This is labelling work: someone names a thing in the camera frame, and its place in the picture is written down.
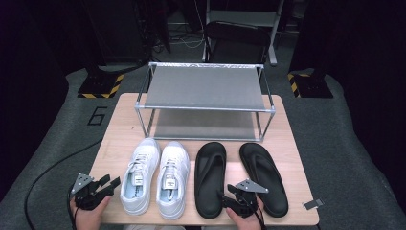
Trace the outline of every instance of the flip-flop strap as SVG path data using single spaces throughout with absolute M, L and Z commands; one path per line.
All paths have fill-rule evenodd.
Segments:
M 220 153 L 213 153 L 212 157 L 209 158 L 206 165 L 204 166 L 202 173 L 198 177 L 198 181 L 197 181 L 197 183 L 199 185 L 198 190 L 200 190 L 200 186 L 202 185 L 203 180 L 206 178 L 207 173 L 214 165 L 213 162 L 217 158 L 217 156 L 219 156 L 221 158 L 222 155 Z

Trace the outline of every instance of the black stand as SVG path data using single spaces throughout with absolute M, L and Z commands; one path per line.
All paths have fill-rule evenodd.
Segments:
M 87 72 L 87 78 L 78 91 L 79 95 L 111 95 L 114 93 L 113 88 L 116 86 L 116 82 L 118 82 L 119 74 L 104 72 L 101 69 L 98 69 L 97 73 Z
M 297 97 L 301 98 L 333 98 L 323 78 L 313 78 L 309 75 L 294 74 Z

